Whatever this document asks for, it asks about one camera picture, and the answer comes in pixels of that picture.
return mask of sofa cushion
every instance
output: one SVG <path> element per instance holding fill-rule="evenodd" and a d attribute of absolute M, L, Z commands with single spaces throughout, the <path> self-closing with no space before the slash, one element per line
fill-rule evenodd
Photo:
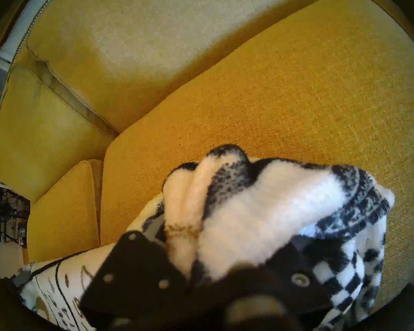
<path fill-rule="evenodd" d="M 36 57 L 123 131 L 180 85 L 316 0 L 52 0 Z"/>
<path fill-rule="evenodd" d="M 27 234 L 31 262 L 99 247 L 102 170 L 100 160 L 82 161 L 32 205 Z"/>
<path fill-rule="evenodd" d="M 381 306 L 414 277 L 414 43 L 370 0 L 321 0 L 246 42 L 123 132 L 105 157 L 101 242 L 179 164 L 250 156 L 359 166 L 396 194 Z"/>
<path fill-rule="evenodd" d="M 81 160 L 102 160 L 113 140 L 30 69 L 11 69 L 0 103 L 0 180 L 35 203 Z"/>

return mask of mustard yellow upholstery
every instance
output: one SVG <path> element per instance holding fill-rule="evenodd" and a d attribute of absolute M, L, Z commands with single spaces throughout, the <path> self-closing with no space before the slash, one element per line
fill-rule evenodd
<path fill-rule="evenodd" d="M 29 260 L 46 261 L 100 246 L 100 160 L 82 161 L 31 207 Z"/>
<path fill-rule="evenodd" d="M 236 143 L 255 157 L 350 163 L 396 194 L 377 307 L 414 276 L 414 43 L 370 0 L 320 0 L 249 40 L 110 145 L 101 243 L 175 166 Z"/>
<path fill-rule="evenodd" d="M 102 160 L 114 138 L 66 104 L 35 70 L 29 58 L 14 65 L 0 102 L 0 180 L 33 203 L 79 161 Z"/>
<path fill-rule="evenodd" d="M 28 47 L 123 131 L 250 37 L 315 1 L 53 0 Z"/>

